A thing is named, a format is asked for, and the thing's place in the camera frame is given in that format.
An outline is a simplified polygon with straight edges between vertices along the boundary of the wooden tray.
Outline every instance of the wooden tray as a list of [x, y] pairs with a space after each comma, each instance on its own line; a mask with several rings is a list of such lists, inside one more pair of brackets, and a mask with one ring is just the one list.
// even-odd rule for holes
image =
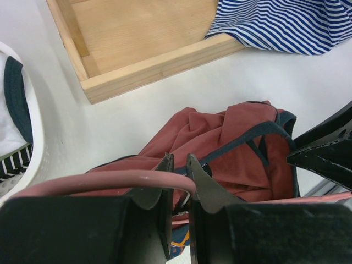
[[204, 40], [218, 0], [47, 0], [91, 103], [238, 51]]

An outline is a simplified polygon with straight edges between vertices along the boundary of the white laundry basket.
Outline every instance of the white laundry basket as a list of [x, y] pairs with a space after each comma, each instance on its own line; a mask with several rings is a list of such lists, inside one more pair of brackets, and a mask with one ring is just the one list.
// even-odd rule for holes
[[[19, 56], [7, 45], [0, 42], [0, 52], [12, 56], [16, 60], [21, 62]], [[17, 191], [27, 187], [30, 182], [33, 180], [40, 163], [43, 157], [43, 149], [44, 149], [44, 133], [43, 133], [43, 125], [42, 118], [39, 111], [37, 97], [32, 85], [30, 78], [28, 77], [26, 70], [23, 69], [23, 80], [25, 84], [25, 93], [27, 104], [30, 112], [30, 118], [33, 129], [33, 138], [34, 138], [34, 149], [32, 154], [31, 162], [28, 166], [27, 171], [22, 175], [17, 175], [12, 178], [10, 183], [8, 184], [0, 184], [0, 193], [6, 193], [4, 196], [0, 198], [0, 205], [12, 194]]]

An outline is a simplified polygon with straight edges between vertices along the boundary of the navy trim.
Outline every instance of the navy trim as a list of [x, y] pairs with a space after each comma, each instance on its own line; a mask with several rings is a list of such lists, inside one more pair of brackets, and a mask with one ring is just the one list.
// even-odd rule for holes
[[257, 154], [258, 158], [262, 161], [264, 167], [269, 166], [268, 157], [265, 157], [263, 153], [259, 150], [259, 148], [255, 145], [253, 140], [247, 141], [247, 145]]
[[[291, 151], [295, 150], [294, 141], [292, 140], [291, 136], [287, 133], [287, 131], [273, 121], [266, 121], [256, 126], [253, 126], [246, 133], [244, 133], [237, 139], [234, 139], [229, 143], [227, 143], [226, 145], [222, 146], [221, 148], [218, 148], [217, 150], [214, 150], [213, 152], [209, 153], [203, 159], [199, 160], [199, 162], [203, 166], [204, 164], [209, 163], [210, 161], [220, 157], [226, 152], [234, 149], [235, 147], [238, 147], [244, 143], [247, 143], [248, 141], [258, 136], [263, 136], [263, 135], [273, 134], [273, 133], [279, 134], [280, 136], [284, 137], [288, 141]], [[299, 197], [296, 167], [294, 166], [291, 166], [291, 167], [292, 167], [293, 183], [294, 183], [293, 196]], [[186, 174], [186, 166], [181, 168], [176, 168], [175, 172], [179, 174]]]
[[101, 165], [99, 165], [99, 166], [97, 166], [97, 167], [94, 167], [94, 168], [92, 168], [92, 169], [100, 168], [100, 167], [103, 167], [103, 166], [108, 165], [108, 164], [110, 164], [110, 163], [113, 163], [113, 162], [115, 162], [115, 161], [120, 161], [120, 160], [124, 160], [125, 158], [131, 158], [131, 157], [135, 157], [135, 156], [137, 156], [137, 155], [128, 155], [128, 156], [124, 156], [124, 157], [115, 159], [114, 161], [110, 161], [110, 162], [101, 164]]
[[272, 106], [272, 105], [269, 104], [269, 103], [261, 102], [261, 101], [247, 101], [246, 103], [261, 103], [262, 105], [271, 106], [271, 107], [274, 108], [275, 111], [276, 111], [275, 123], [278, 124], [278, 125], [281, 124], [281, 116], [280, 116], [280, 114], [279, 114], [279, 111], [276, 109], [276, 107]]
[[284, 127], [286, 132], [292, 136], [293, 127], [296, 123], [297, 117], [288, 111], [284, 111], [280, 114], [280, 119], [280, 126]]
[[260, 139], [258, 149], [263, 154], [263, 157], [265, 158], [265, 160], [269, 162], [265, 136], [262, 136], [262, 138]]

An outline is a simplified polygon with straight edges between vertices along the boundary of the black and white striped fabric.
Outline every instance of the black and white striped fabric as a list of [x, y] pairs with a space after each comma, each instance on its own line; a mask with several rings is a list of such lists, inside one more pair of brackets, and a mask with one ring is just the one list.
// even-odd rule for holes
[[0, 161], [0, 183], [16, 175], [23, 174], [32, 157], [32, 144], [10, 154]]
[[352, 37], [352, 0], [219, 0], [206, 38], [220, 33], [262, 50], [323, 54]]

